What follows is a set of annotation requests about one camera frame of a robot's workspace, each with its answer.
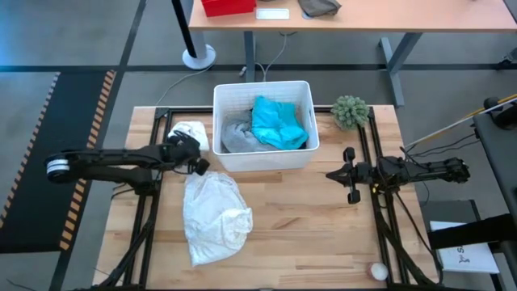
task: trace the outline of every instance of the wooden table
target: wooden table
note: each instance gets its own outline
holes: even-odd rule
[[[392,106],[374,106],[386,156],[401,155],[397,117]],[[140,148],[149,143],[155,108],[135,108],[126,147]],[[201,120],[212,139],[211,115],[177,115],[175,121]],[[338,130],[330,114],[317,114],[320,148],[307,167],[289,171],[228,173],[253,209],[254,228],[245,246],[236,255],[213,264],[191,267],[183,232],[183,192],[185,176],[167,172],[154,233],[149,266],[148,289],[352,289],[383,288],[385,282],[372,280],[366,269],[380,262],[376,226],[368,187],[358,185],[362,201],[347,203],[348,189],[329,180],[325,173],[343,165],[347,146],[363,160],[356,131]],[[373,144],[367,131],[371,153]],[[210,171],[225,172],[212,154]],[[400,192],[420,231],[425,234],[422,214],[412,185]],[[117,196],[111,203],[97,269],[110,272],[129,246],[137,196],[132,192]],[[433,259],[418,240],[410,220],[395,203],[398,225],[405,249],[431,278],[436,278]],[[397,274],[393,250],[391,261]],[[141,256],[137,256],[135,276]],[[105,279],[95,273],[94,284]]]
[[[255,13],[208,18],[201,0],[193,1],[189,24],[191,30],[244,31],[247,68],[255,67],[253,31],[256,30],[406,32],[395,52],[392,51],[387,37],[382,37],[379,43],[385,55],[394,104],[397,107],[404,105],[397,72],[423,32],[517,31],[517,23],[504,0],[338,0],[342,7],[336,15],[315,19],[302,17],[297,0],[257,1],[257,8],[289,9],[287,20],[257,20]],[[255,82],[254,70],[246,71],[246,81]]]

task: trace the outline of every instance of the cable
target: cable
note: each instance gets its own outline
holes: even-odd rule
[[[160,180],[160,177],[162,177],[162,176],[163,176],[163,172],[159,171],[158,174],[156,175],[156,178],[154,178],[154,182],[157,183]],[[131,192],[131,191],[135,191],[135,188],[129,188],[129,189],[125,189],[125,190],[119,191],[119,192],[111,195],[111,199],[113,200],[113,198],[115,198],[116,196],[118,196],[120,194],[127,193],[127,192]]]
[[[96,267],[92,267],[95,271],[97,272],[101,272],[102,274],[106,275],[106,276],[110,276],[110,274],[106,273],[105,271],[101,271],[99,269],[97,269]]]
[[[263,79],[264,79],[266,77],[266,70],[264,69],[262,64],[260,64],[258,62],[256,62],[255,64],[258,65],[260,67],[260,69],[262,70],[262,76],[263,76]]]
[[[395,195],[397,196],[399,202],[401,203],[401,206],[402,206],[402,209],[404,209],[404,212],[407,214],[408,218],[410,219],[411,221],[411,224],[413,225],[414,227],[414,230],[416,231],[417,233],[417,236],[418,238],[420,239],[420,241],[422,242],[422,244],[424,245],[424,247],[427,249],[427,251],[429,251],[429,253],[431,254],[431,256],[433,257],[433,260],[435,261],[435,266],[436,266],[436,269],[439,273],[439,278],[438,278],[438,284],[441,285],[442,282],[443,282],[443,270],[442,270],[442,264],[440,263],[440,261],[438,260],[438,257],[436,256],[436,254],[432,251],[432,249],[429,247],[429,245],[427,245],[427,242],[426,240],[423,238],[422,234],[420,233],[420,230],[418,229],[417,227],[417,224],[416,222],[414,222],[414,219],[413,219],[413,216],[411,216],[411,213],[410,211],[408,210],[408,208],[406,207],[406,204],[404,203],[404,201],[402,200],[401,196],[398,194],[398,192],[395,192]]]
[[[282,53],[284,53],[284,50],[285,50],[285,47],[287,46],[287,44],[288,44],[288,35],[286,34],[286,35],[284,35],[284,45],[282,46],[282,49],[280,50],[278,55],[276,55],[276,57],[273,59],[273,61],[271,61],[271,63],[269,63],[269,65],[267,65],[266,70],[264,71],[263,82],[266,81],[267,71],[269,70],[269,67],[271,67],[271,65],[273,65],[276,60],[278,60],[278,58],[282,55]]]
[[[473,145],[475,143],[478,143],[479,140],[476,140],[476,141],[472,141],[472,142],[468,142],[462,146],[458,146],[458,147],[455,147],[455,148],[450,148],[450,149],[445,149],[445,150],[442,150],[442,151],[439,151],[439,152],[435,152],[435,153],[429,153],[429,154],[424,154],[424,155],[421,155],[421,156],[418,156],[419,158],[424,158],[426,156],[429,156],[429,155],[432,155],[432,154],[442,154],[442,153],[445,153],[446,151],[449,151],[449,150],[459,150],[459,149],[462,149],[466,146],[470,146],[470,145]]]
[[[412,146],[410,147],[410,149],[409,149],[409,150],[407,150],[407,151],[404,151],[404,148],[401,146],[401,150],[402,150],[405,154],[407,154],[407,153],[409,153],[412,149],[414,149],[414,147],[415,147],[415,146],[417,146],[417,144],[412,145]]]
[[[479,108],[479,109],[477,109],[475,112],[469,113],[467,116],[465,116],[464,118],[462,118],[462,119],[458,120],[457,122],[455,122],[455,123],[453,123],[453,124],[450,124],[450,125],[448,125],[448,126],[446,126],[446,127],[442,128],[442,129],[440,129],[440,130],[437,130],[437,131],[435,131],[435,132],[433,132],[433,133],[431,133],[431,134],[428,134],[428,135],[426,135],[425,137],[422,137],[422,138],[420,138],[420,139],[418,139],[418,140],[416,140],[416,141],[413,141],[413,142],[409,143],[408,145],[405,145],[405,147],[413,146],[413,145],[417,145],[418,143],[420,143],[420,142],[422,142],[422,141],[427,141],[427,140],[429,140],[429,139],[432,139],[432,138],[434,138],[434,137],[437,137],[437,136],[439,136],[441,133],[445,132],[446,130],[452,129],[452,128],[456,127],[457,125],[462,124],[462,123],[464,123],[465,121],[472,119],[472,118],[473,118],[473,116],[475,116],[475,115],[478,115],[478,114],[484,114],[484,113],[491,112],[491,111],[493,111],[493,110],[495,110],[495,109],[497,109],[497,108],[502,107],[503,105],[505,105],[505,104],[507,104],[507,103],[513,102],[513,100],[514,100],[514,99],[517,99],[517,94],[513,94],[513,95],[511,95],[511,96],[508,96],[508,97],[506,97],[506,98],[504,98],[504,99],[499,100],[499,101],[498,101],[498,105],[493,106],[493,107],[491,107],[491,108],[488,108],[488,109]]]
[[[165,98],[165,96],[167,96],[167,93],[169,93],[170,89],[172,89],[174,86],[176,86],[176,85],[180,84],[180,83],[181,83],[181,81],[183,81],[183,80],[184,80],[184,79],[186,79],[186,78],[190,78],[190,77],[194,77],[194,76],[196,76],[196,75],[198,75],[198,74],[202,74],[202,73],[204,73],[204,72],[206,72],[206,71],[210,70],[210,68],[212,68],[215,64],[216,64],[216,60],[214,60],[214,62],[213,62],[211,65],[209,65],[207,68],[205,68],[205,69],[203,69],[203,70],[201,70],[201,71],[199,71],[199,72],[196,72],[196,73],[189,74],[189,75],[187,75],[187,76],[183,76],[183,77],[181,77],[181,78],[180,78],[178,81],[176,81],[174,84],[170,85],[170,86],[167,88],[167,90],[165,90],[165,93],[163,93],[162,97],[160,97],[160,99],[159,99],[159,100],[154,104],[154,106],[158,106],[158,105],[160,104],[160,102]]]
[[[429,191],[429,187],[427,186],[426,182],[425,181],[422,181],[423,185],[426,187],[426,190],[427,190],[427,198],[426,200],[422,203],[422,206],[420,207],[426,207],[427,205],[427,202],[429,202],[429,198],[431,197],[431,192]]]
[[[123,186],[127,185],[127,183],[122,183],[120,185],[116,185],[115,187],[113,187],[113,191],[115,191],[116,189],[118,188],[122,188]]]
[[[130,192],[130,191],[134,191],[134,190],[135,190],[134,188],[130,188],[130,189],[119,191],[119,192],[111,195],[111,199],[115,198],[116,196],[118,196],[120,194],[124,194],[124,193]]]
[[[27,287],[27,286],[23,286],[23,285],[20,285],[20,284],[16,284],[15,282],[13,282],[13,281],[11,281],[11,280],[9,280],[9,279],[7,279],[7,278],[6,278],[6,280],[7,280],[7,282],[9,282],[9,284],[13,285],[14,287],[18,287],[18,288],[22,288],[22,289],[26,289],[26,290],[30,290],[30,291],[36,291],[36,290],[35,290],[35,289],[33,289],[33,288],[29,288],[29,287]]]
[[[462,137],[462,138],[460,138],[459,140],[454,141],[452,144],[438,146],[438,147],[432,148],[432,149],[430,149],[430,150],[423,151],[422,153],[413,154],[413,157],[418,157],[418,156],[420,156],[420,155],[422,155],[422,154],[426,154],[426,153],[428,153],[428,152],[430,152],[430,151],[433,151],[433,150],[445,149],[445,148],[448,148],[449,146],[455,146],[455,145],[457,145],[458,143],[460,143],[460,142],[462,142],[462,141],[466,140],[467,138],[469,138],[469,137],[473,137],[473,136],[475,136],[475,135],[476,135],[476,133],[469,134],[469,135],[468,135],[468,136],[466,136],[466,137]]]
[[[296,35],[298,32],[288,32],[288,33],[282,33],[282,32],[278,32],[278,34],[280,34],[281,36],[294,36]]]
[[[506,98],[503,98],[501,100],[498,101],[498,104],[501,104],[501,103],[504,103],[506,101],[509,101],[509,100],[512,100],[512,99],[517,99],[517,94],[513,94],[511,96],[508,96]],[[469,114],[467,114],[466,116],[464,116],[463,118],[469,118],[470,116],[475,116],[476,114],[480,113],[480,112],[483,112],[485,110],[485,108],[479,108],[477,109],[476,111],[474,112],[470,112]]]

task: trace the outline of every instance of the blue cloth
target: blue cloth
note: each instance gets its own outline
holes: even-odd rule
[[[270,101],[263,96],[255,99],[251,132],[260,142],[281,150],[298,150],[309,137],[296,120],[294,104]]]

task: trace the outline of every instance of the white plastic bag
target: white plastic bag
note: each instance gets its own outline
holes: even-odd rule
[[[253,228],[251,209],[235,181],[213,171],[187,177],[183,222],[192,266],[236,254]]]

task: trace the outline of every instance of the gray cloth on desk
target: gray cloth on desk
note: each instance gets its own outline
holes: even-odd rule
[[[301,9],[310,17],[336,15],[341,4],[336,0],[298,0]]]
[[[247,110],[225,117],[221,141],[230,153],[279,150],[273,145],[263,144],[255,137],[251,132],[251,111]]]

